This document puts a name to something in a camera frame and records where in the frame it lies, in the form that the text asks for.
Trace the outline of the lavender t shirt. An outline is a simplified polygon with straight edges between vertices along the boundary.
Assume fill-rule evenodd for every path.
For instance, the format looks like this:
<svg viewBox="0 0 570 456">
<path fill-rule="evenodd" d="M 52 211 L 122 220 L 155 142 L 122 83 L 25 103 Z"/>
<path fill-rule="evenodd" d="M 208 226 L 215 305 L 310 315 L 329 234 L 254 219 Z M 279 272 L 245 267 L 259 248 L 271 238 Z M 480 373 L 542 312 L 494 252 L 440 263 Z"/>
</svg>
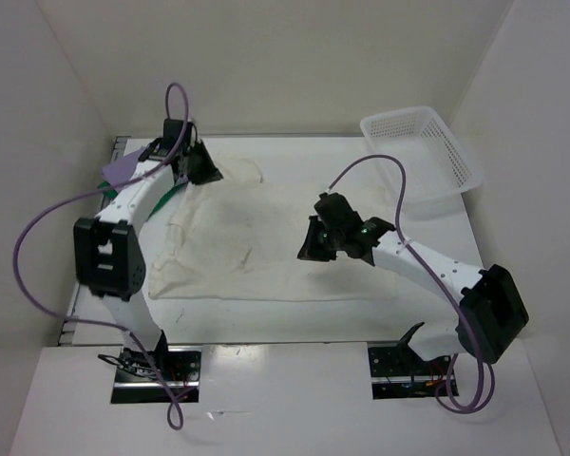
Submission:
<svg viewBox="0 0 570 456">
<path fill-rule="evenodd" d="M 139 157 L 143 151 L 144 148 L 140 147 L 133 152 L 122 155 L 114 162 L 106 165 L 101 171 L 104 181 L 111 186 L 130 181 L 136 170 Z"/>
</svg>

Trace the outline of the green t shirt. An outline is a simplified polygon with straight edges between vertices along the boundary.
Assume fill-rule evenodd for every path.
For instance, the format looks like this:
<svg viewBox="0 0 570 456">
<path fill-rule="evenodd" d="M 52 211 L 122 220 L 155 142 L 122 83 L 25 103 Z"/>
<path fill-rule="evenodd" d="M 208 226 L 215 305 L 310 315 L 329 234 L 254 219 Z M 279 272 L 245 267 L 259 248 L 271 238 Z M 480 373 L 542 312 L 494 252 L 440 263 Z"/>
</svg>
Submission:
<svg viewBox="0 0 570 456">
<path fill-rule="evenodd" d="M 167 193 L 165 193 L 160 198 L 160 200 L 154 206 L 153 210 L 150 212 L 150 215 L 148 217 L 151 218 L 157 212 L 159 212 L 168 201 L 170 201 L 172 198 L 174 198 L 179 193 L 179 191 L 185 189 L 187 184 L 188 184 L 187 180 L 178 181 L 177 184 L 173 188 L 171 188 Z M 109 187 L 110 187 L 110 184 L 107 181 L 103 181 L 102 183 L 100 183 L 98 185 L 98 189 L 102 190 L 102 194 L 103 194 L 104 198 L 107 200 L 107 204 L 110 204 L 118 196 L 118 192 L 114 189 L 109 190 Z"/>
</svg>

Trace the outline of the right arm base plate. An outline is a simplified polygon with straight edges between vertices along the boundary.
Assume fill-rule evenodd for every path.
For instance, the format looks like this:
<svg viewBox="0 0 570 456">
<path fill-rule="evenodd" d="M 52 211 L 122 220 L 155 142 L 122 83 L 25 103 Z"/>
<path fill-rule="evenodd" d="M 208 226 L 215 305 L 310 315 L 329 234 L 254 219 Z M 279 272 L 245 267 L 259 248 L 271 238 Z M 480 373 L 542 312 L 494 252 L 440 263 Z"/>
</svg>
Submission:
<svg viewBox="0 0 570 456">
<path fill-rule="evenodd" d="M 445 383 L 449 356 L 424 361 L 396 342 L 368 345 L 370 380 L 374 400 L 411 399 L 447 395 Z"/>
</svg>

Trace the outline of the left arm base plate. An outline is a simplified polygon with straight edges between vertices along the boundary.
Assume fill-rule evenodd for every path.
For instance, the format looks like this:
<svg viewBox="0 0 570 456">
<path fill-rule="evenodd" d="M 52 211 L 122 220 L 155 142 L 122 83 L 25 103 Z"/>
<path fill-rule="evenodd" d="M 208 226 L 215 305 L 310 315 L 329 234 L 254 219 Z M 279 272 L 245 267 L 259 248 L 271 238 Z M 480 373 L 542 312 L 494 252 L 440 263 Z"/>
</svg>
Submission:
<svg viewBox="0 0 570 456">
<path fill-rule="evenodd" d="M 123 349 L 97 358 L 115 368 L 110 403 L 115 405 L 169 403 L 170 397 L 142 354 Z M 197 403 L 200 396 L 201 352 L 175 348 L 156 366 L 179 403 Z"/>
</svg>

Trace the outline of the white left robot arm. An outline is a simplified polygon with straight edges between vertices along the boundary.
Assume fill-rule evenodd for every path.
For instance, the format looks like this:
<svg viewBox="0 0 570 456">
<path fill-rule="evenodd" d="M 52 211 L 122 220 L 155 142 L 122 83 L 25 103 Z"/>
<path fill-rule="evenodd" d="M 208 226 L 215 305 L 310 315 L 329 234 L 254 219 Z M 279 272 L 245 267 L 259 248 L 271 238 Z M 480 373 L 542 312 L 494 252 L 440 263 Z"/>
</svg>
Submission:
<svg viewBox="0 0 570 456">
<path fill-rule="evenodd" d="M 163 378 L 171 357 L 164 331 L 154 321 L 143 296 L 146 264 L 138 234 L 160 199 L 179 181 L 205 184 L 222 179 L 205 144 L 183 145 L 173 160 L 153 172 L 168 150 L 161 140 L 139 156 L 133 182 L 94 218 L 73 227 L 78 282 L 102 301 L 123 332 L 127 358 L 147 378 Z"/>
</svg>

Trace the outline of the cream t shirt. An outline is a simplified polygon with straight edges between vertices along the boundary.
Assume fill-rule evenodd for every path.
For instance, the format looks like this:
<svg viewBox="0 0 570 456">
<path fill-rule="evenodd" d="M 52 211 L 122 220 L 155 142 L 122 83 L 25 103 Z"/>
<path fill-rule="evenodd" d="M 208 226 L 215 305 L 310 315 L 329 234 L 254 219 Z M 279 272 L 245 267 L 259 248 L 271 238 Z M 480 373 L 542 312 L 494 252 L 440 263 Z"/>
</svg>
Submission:
<svg viewBox="0 0 570 456">
<path fill-rule="evenodd" d="M 222 180 L 190 184 L 167 223 L 146 281 L 158 299 L 389 300 L 393 273 L 344 254 L 302 261 L 309 217 L 325 184 L 269 183 L 251 160 L 219 155 Z"/>
</svg>

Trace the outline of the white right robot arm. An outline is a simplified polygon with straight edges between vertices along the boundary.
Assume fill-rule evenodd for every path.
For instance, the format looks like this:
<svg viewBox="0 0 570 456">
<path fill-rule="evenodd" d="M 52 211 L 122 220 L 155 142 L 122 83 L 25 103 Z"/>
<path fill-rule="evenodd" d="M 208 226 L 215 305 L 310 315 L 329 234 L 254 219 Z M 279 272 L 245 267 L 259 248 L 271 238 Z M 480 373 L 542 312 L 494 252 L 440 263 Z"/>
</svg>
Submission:
<svg viewBox="0 0 570 456">
<path fill-rule="evenodd" d="M 494 365 L 529 321 L 513 277 L 502 266 L 482 269 L 442 255 L 400 238 L 395 226 L 380 218 L 357 222 L 347 232 L 318 216 L 309 221 L 299 259 L 327 262 L 345 253 L 398 274 L 452 307 L 452 320 L 419 322 L 402 336 L 397 358 L 408 373 L 422 371 L 436 358 L 464 352 Z"/>
</svg>

